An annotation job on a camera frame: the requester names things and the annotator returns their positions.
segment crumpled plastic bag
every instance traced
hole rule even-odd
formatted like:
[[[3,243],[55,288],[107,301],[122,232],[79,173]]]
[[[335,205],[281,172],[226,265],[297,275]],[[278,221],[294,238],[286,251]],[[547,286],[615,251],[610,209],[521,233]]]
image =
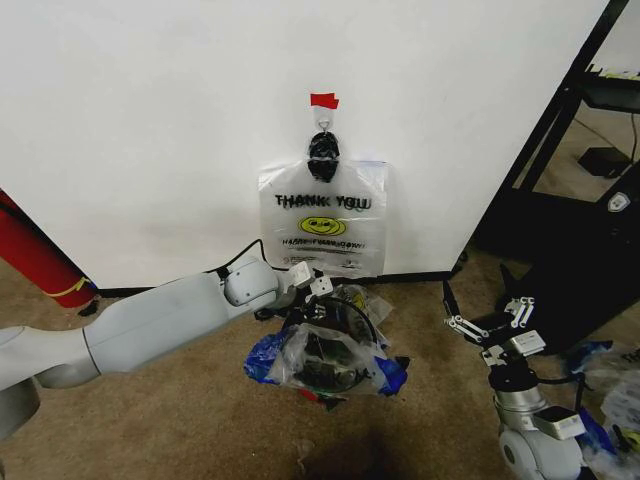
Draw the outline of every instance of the crumpled plastic bag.
[[[376,343],[309,323],[267,335],[249,353],[245,373],[259,383],[323,396],[398,393],[407,372]]]
[[[589,341],[579,345],[566,359],[568,373],[583,372],[590,389],[605,393],[627,372],[640,372],[640,348],[612,341]]]

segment white wall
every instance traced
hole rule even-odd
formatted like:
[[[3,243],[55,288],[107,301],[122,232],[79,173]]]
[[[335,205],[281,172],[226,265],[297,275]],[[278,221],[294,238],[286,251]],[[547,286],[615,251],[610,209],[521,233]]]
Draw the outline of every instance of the white wall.
[[[640,71],[640,0],[629,0],[593,64],[597,69]]]
[[[605,4],[6,1],[0,185],[98,286],[156,285],[259,235],[258,169],[336,92],[343,156],[393,165],[385,272],[449,270]]]

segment red tape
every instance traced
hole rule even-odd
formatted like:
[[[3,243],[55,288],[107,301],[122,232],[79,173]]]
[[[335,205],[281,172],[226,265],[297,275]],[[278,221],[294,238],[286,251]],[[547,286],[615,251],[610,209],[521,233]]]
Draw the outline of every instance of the red tape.
[[[311,106],[312,107],[325,107],[335,110],[338,108],[340,99],[336,98],[335,93],[312,93],[311,94]]]

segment white plastic bag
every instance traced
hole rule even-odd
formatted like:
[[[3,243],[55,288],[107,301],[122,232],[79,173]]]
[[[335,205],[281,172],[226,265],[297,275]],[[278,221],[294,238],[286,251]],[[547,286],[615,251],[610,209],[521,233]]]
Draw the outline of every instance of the white plastic bag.
[[[259,178],[262,235],[280,267],[307,261],[327,275],[382,274],[386,164],[340,160],[329,183],[307,161],[265,169]]]
[[[640,371],[626,372],[601,409],[613,423],[640,432]]]

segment yellow tape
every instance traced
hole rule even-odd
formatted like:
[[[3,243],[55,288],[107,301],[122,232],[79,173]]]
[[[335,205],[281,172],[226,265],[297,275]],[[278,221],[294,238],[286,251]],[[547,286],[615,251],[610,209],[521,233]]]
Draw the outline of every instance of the yellow tape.
[[[80,290],[85,283],[91,283],[91,280],[89,280],[88,278],[82,277],[72,287],[67,288],[64,292],[59,292],[59,293],[47,293],[47,292],[44,292],[44,293],[46,293],[50,297],[64,297],[66,294],[71,293],[74,290],[75,291]]]

